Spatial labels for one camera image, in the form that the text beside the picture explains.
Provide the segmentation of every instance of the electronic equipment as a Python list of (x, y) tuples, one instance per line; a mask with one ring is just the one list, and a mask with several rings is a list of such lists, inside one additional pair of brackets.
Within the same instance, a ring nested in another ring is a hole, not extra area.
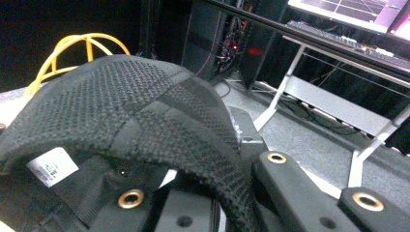
[(324, 38), (326, 40), (329, 40), (330, 42), (341, 44), (349, 48), (353, 48), (356, 51), (362, 52), (365, 56), (368, 56), (369, 58), (377, 59), (377, 60), (380, 60), (380, 61), (383, 61), (389, 64), (393, 64), (393, 65), (402, 67), (407, 70), (410, 69), (409, 61), (404, 60), (399, 57), (395, 57), (391, 52), (388, 52), (386, 50), (379, 49), (379, 48), (376, 49), (376, 48), (372, 48), (369, 45), (357, 43), (356, 41), (352, 39), (349, 39), (346, 37), (340, 37), (335, 34), (322, 31), (315, 27), (306, 25), (303, 22), (297, 22), (297, 21), (292, 20), (292, 21), (289, 21), (286, 25), (289, 27), (296, 28), (298, 30), (307, 32), (311, 35)]
[(342, 22), (347, 25), (386, 33), (407, 0), (324, 1), (289, 0), (289, 6)]
[(340, 37), (335, 34), (322, 31), (320, 29), (308, 26), (303, 22), (297, 22), (297, 21), (292, 20), (292, 21), (289, 21), (287, 25), (290, 27), (296, 28), (296, 29), (303, 30), (304, 32), (308, 32), (311, 35), (323, 37), (337, 44), (341, 44), (341, 45), (344, 45), (344, 46), (347, 46), (353, 49), (362, 49), (362, 45), (352, 39), (349, 39), (346, 37)]
[(386, 54), (383, 54), (381, 52), (377, 52), (376, 50), (372, 50), (372, 49), (367, 49), (366, 50), (366, 55), (368, 55), (371, 58), (376, 58), (382, 61), (386, 61), (388, 63), (403, 67), (405, 69), (410, 69), (410, 62), (394, 57), (394, 56), (389, 56)]
[[(235, 6), (238, 9), (245, 8), (249, 12), (251, 12), (252, 9), (250, 5), (245, 6), (244, 0), (238, 0)], [(248, 25), (246, 21), (242, 21), (239, 17), (235, 16), (229, 17), (226, 24), (229, 24), (229, 26), (226, 27), (227, 30), (220, 40), (218, 54), (215, 59), (214, 74), (226, 72), (232, 66)]]

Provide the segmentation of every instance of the brass grommet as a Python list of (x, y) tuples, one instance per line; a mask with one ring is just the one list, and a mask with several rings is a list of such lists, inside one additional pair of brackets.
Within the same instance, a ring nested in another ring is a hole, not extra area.
[(144, 199), (144, 192), (138, 189), (132, 189), (129, 191), (124, 192), (120, 198), (118, 198), (118, 206), (123, 209), (131, 209), (137, 207), (141, 204), (142, 200)]
[(353, 194), (353, 200), (360, 207), (373, 212), (380, 212), (384, 210), (383, 203), (376, 197), (364, 192), (356, 192)]
[(268, 160), (274, 163), (284, 163), (286, 162), (286, 157), (278, 153), (271, 153), (268, 155)]

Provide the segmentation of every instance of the gray floor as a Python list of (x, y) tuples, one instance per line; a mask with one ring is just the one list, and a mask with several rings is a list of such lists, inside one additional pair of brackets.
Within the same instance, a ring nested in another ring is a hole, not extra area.
[[(254, 94), (238, 90), (240, 88), (240, 85), (237, 89), (231, 88), (229, 95), (222, 99), (226, 105), (244, 109), (254, 121), (268, 104), (257, 101)], [(223, 82), (215, 89), (220, 95), (228, 91)], [(280, 109), (260, 133), (271, 150), (288, 154), (304, 169), (339, 189), (347, 186), (352, 152), (370, 142), (360, 132), (339, 135), (296, 117), (287, 109)], [(363, 187), (376, 190), (410, 215), (410, 158), (380, 147), (365, 161)]]

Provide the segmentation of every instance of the yellow cable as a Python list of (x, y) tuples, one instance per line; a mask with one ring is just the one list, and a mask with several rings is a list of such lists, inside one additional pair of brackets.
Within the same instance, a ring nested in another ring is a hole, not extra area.
[(67, 48), (69, 48), (71, 45), (79, 42), (79, 41), (85, 41), (86, 42), (86, 49), (87, 49), (87, 59), (88, 61), (93, 61), (94, 59), (94, 54), (93, 54), (93, 47), (92, 44), (101, 49), (103, 52), (105, 52), (106, 55), (112, 55), (112, 52), (109, 51), (105, 46), (103, 46), (101, 43), (93, 40), (92, 38), (102, 38), (102, 39), (107, 39), (115, 42), (118, 44), (127, 55), (130, 55), (130, 52), (128, 49), (117, 39), (114, 37), (108, 36), (106, 34), (102, 33), (90, 33), (90, 34), (85, 34), (85, 35), (72, 35), (63, 38), (54, 48), (54, 51), (51, 53), (50, 56), (45, 60), (43, 63), (42, 67), (39, 70), (39, 73), (37, 74), (36, 79), (28, 86), (27, 90), (24, 93), (24, 98), (27, 101), (30, 101), (31, 98), (37, 93), (37, 91), (40, 89), (40, 84), (42, 83), (43, 80), (50, 78), (51, 76), (54, 76), (56, 74), (60, 73), (66, 73), (69, 71), (72, 71), (75, 67), (69, 67), (69, 68), (64, 68), (61, 70), (57, 70), (57, 57), (65, 51)]

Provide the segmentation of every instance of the red light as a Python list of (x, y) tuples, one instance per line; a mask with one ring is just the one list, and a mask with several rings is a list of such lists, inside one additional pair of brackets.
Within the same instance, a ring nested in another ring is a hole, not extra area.
[(249, 55), (254, 55), (254, 56), (261, 56), (263, 55), (263, 50), (257, 47), (251, 47), (248, 49)]

